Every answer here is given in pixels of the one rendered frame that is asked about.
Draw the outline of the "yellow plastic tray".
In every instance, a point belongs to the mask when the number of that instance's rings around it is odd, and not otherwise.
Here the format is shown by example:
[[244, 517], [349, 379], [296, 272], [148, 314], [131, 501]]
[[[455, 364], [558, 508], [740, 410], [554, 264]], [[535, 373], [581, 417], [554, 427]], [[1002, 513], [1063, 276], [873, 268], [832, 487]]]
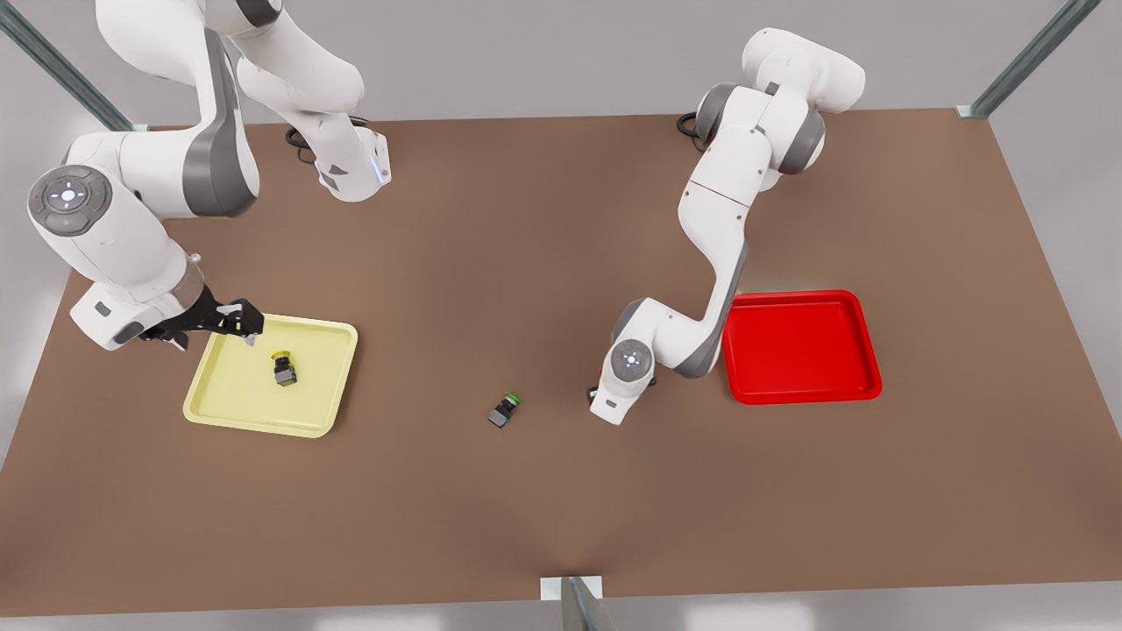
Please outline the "yellow plastic tray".
[[[265, 435], [320, 438], [334, 424], [359, 341], [353, 326], [264, 316], [248, 346], [234, 336], [209, 337], [181, 411], [188, 421]], [[270, 355], [291, 351], [298, 382], [280, 386]]]

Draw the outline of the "red plastic tray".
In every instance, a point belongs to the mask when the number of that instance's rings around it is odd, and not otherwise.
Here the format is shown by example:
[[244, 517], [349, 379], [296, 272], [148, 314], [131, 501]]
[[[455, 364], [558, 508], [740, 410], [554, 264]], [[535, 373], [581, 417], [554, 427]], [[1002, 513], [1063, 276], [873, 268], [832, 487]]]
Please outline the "red plastic tray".
[[738, 293], [721, 333], [745, 405], [866, 401], [882, 379], [859, 300], [846, 290]]

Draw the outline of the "silver frame post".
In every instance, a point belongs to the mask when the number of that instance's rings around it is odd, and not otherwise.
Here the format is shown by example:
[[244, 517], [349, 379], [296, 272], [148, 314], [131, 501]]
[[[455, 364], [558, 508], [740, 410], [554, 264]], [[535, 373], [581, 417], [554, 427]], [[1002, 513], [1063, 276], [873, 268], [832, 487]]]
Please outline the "silver frame post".
[[540, 600], [561, 604], [562, 631], [617, 631], [603, 606], [600, 576], [540, 578]]
[[977, 97], [973, 103], [957, 106], [955, 112], [959, 119], [985, 120], [988, 119], [997, 108], [1001, 107], [1009, 97], [1013, 95], [1017, 88], [1026, 83], [1026, 79], [1033, 74], [1034, 68], [1040, 67], [1043, 60], [1061, 46], [1063, 42], [1069, 38], [1072, 33], [1089, 17], [1103, 0], [1066, 0], [1066, 3], [1054, 13], [1051, 19], [1043, 25], [1040, 31], [1034, 33], [1033, 39], [1026, 45], [1014, 60], [1011, 60], [1006, 68], [999, 73], [990, 85]]
[[88, 76], [74, 67], [67, 56], [17, 11], [11, 0], [0, 0], [0, 31], [109, 131], [148, 131], [148, 124], [134, 124], [108, 97], [102, 95], [100, 89], [89, 82]]

